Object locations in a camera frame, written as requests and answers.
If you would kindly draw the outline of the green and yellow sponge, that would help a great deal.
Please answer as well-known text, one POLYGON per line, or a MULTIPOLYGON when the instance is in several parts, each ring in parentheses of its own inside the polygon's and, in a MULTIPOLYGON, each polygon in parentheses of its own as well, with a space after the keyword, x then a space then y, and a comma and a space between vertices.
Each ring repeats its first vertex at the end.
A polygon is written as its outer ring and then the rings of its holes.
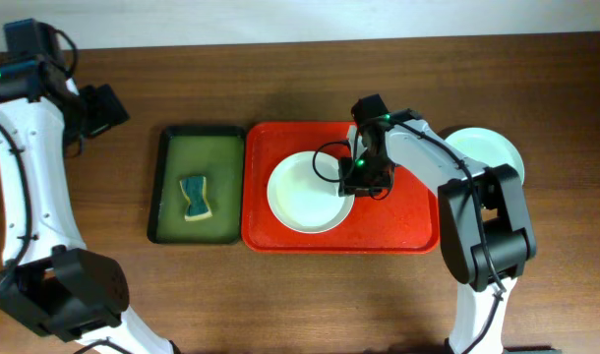
POLYGON ((184 178, 180 181, 180 189, 187 201, 184 218, 186 221, 199 221, 212 217, 210 203, 207 199, 208 180, 203 175, 184 178))

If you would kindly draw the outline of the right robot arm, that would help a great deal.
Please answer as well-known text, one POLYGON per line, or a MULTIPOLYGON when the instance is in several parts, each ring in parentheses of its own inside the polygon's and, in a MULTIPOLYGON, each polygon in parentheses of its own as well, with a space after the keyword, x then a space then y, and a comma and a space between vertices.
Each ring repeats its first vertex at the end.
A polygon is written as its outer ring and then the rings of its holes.
POLYGON ((507 301, 536 251, 518 173, 490 167, 441 140, 410 109, 354 108, 350 157, 339 163, 343 196, 386 198, 401 166, 437 198, 441 250, 457 281, 449 353, 502 353, 507 301))

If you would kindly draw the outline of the white plate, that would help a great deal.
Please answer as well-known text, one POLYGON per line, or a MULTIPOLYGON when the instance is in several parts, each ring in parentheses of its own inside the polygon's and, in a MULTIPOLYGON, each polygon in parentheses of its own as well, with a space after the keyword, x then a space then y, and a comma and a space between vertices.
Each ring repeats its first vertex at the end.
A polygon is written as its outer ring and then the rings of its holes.
POLYGON ((323 152, 301 151, 284 158, 273 170, 267 200, 275 218, 305 234, 334 229, 352 211, 355 198, 338 194, 338 161, 323 152))

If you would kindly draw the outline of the pale green plate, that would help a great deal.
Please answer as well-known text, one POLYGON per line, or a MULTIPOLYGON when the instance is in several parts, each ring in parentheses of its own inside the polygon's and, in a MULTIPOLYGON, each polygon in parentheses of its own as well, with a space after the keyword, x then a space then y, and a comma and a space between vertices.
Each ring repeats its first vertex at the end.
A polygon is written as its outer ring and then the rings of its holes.
POLYGON ((521 183, 524 183, 525 167, 522 157, 513 143, 503 135, 485 128, 463 128, 451 133, 446 142, 463 154, 491 167, 510 165, 518 173, 521 183))

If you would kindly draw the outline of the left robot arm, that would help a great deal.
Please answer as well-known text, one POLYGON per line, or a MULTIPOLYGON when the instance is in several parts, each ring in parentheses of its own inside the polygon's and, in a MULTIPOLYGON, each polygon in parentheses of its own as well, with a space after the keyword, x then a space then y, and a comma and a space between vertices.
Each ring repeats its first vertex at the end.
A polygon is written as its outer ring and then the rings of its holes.
POLYGON ((39 336, 84 350, 175 353, 131 307, 121 266, 88 251, 72 211, 66 145, 128 118, 110 86, 76 88, 41 56, 0 65, 0 310, 39 336))

